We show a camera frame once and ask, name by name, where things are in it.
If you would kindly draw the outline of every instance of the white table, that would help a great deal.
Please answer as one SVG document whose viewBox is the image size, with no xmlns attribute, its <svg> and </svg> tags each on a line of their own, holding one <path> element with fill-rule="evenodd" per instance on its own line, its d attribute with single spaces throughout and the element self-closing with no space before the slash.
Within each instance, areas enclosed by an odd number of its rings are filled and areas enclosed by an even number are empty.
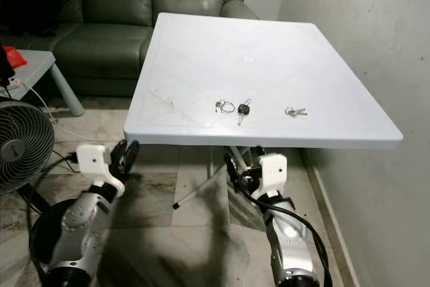
<svg viewBox="0 0 430 287">
<path fill-rule="evenodd" d="M 75 93 L 70 88 L 66 79 L 55 64 L 53 53 L 43 50 L 18 50 L 18 52 L 25 58 L 27 64 L 14 69 L 15 75 L 13 77 L 20 78 L 22 83 L 25 83 L 29 87 L 33 87 L 46 72 L 50 71 L 50 74 L 62 97 L 66 101 L 71 114 L 74 116 L 80 116 L 85 112 L 81 102 L 79 102 Z M 28 90 L 26 87 L 21 86 L 17 89 L 9 90 L 9 92 L 13 99 L 19 100 L 28 92 Z M 5 91 L 0 91 L 0 95 L 7 96 Z"/>
<path fill-rule="evenodd" d="M 161 13 L 124 132 L 141 144 L 390 149 L 402 134 L 313 24 Z M 215 112 L 225 99 L 251 112 Z M 286 107 L 306 108 L 293 118 Z"/>
</svg>

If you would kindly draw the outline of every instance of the tiled floor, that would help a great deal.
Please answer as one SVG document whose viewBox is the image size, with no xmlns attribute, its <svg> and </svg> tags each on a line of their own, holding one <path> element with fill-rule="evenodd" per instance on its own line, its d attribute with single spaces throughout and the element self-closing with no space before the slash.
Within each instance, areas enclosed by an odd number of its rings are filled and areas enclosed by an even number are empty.
<svg viewBox="0 0 430 287">
<path fill-rule="evenodd" d="M 112 148 L 123 138 L 129 99 L 83 99 L 86 113 L 73 118 L 64 104 L 50 103 L 60 125 Z M 56 131 L 55 149 L 74 151 L 84 141 Z M 331 265 L 333 286 L 343 286 L 324 222 L 306 170 L 295 149 L 278 149 L 288 158 L 286 194 L 297 211 L 320 233 Z M 222 149 L 214 148 L 214 168 L 222 165 Z M 172 203 L 208 176 L 208 147 L 142 147 L 116 215 L 98 273 L 100 286 L 274 286 L 270 246 L 261 215 L 235 194 L 221 174 L 203 193 L 178 210 Z M 88 187 L 79 174 L 55 167 L 40 188 L 49 202 L 72 198 Z M 0 196 L 0 286 L 39 286 L 28 261 L 25 205 L 17 194 Z M 308 237 L 317 274 L 323 271 Z"/>
</svg>

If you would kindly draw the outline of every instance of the red object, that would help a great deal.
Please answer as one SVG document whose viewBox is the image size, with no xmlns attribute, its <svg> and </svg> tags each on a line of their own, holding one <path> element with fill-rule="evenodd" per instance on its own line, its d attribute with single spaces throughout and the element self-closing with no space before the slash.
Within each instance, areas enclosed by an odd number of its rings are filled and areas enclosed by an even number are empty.
<svg viewBox="0 0 430 287">
<path fill-rule="evenodd" d="M 20 67 L 21 65 L 27 64 L 27 61 L 13 46 L 3 46 L 7 55 L 7 61 L 13 67 Z"/>
</svg>

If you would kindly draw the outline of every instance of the green leather sofa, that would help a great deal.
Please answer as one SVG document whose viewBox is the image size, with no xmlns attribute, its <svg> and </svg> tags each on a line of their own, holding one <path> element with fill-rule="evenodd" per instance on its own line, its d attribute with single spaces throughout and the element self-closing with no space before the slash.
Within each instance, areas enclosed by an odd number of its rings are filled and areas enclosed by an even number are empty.
<svg viewBox="0 0 430 287">
<path fill-rule="evenodd" d="M 243 0 L 62 0 L 54 36 L 0 35 L 49 50 L 81 95 L 132 96 L 160 12 L 258 19 Z"/>
</svg>

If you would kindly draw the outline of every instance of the fan grille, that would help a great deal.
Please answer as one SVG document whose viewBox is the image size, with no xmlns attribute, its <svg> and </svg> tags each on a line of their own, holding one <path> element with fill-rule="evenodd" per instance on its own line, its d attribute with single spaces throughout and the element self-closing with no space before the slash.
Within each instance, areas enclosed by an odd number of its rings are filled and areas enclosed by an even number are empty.
<svg viewBox="0 0 430 287">
<path fill-rule="evenodd" d="M 0 101 L 0 194 L 31 181 L 53 146 L 54 129 L 42 111 L 20 101 Z"/>
</svg>

